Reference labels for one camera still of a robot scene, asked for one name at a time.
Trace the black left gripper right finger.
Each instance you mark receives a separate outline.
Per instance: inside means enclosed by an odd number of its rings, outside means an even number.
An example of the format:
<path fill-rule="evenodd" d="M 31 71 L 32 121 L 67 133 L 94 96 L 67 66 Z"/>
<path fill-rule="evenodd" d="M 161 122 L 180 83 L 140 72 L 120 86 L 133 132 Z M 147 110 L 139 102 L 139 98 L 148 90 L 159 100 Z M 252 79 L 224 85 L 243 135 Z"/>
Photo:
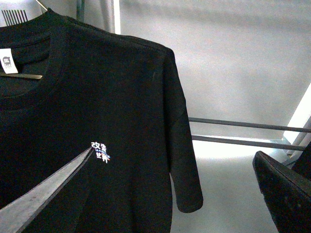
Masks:
<path fill-rule="evenodd" d="M 253 168 L 260 192 L 280 233 L 311 231 L 311 169 L 288 168 L 258 151 Z"/>

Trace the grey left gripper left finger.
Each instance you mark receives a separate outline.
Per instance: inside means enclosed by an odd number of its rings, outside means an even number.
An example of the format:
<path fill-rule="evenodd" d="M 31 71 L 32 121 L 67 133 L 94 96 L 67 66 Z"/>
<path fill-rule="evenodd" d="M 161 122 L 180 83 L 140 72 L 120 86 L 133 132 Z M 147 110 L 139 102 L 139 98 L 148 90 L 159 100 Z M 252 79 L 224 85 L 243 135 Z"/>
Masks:
<path fill-rule="evenodd" d="M 0 210 L 2 233 L 73 233 L 90 192 L 89 148 Z"/>

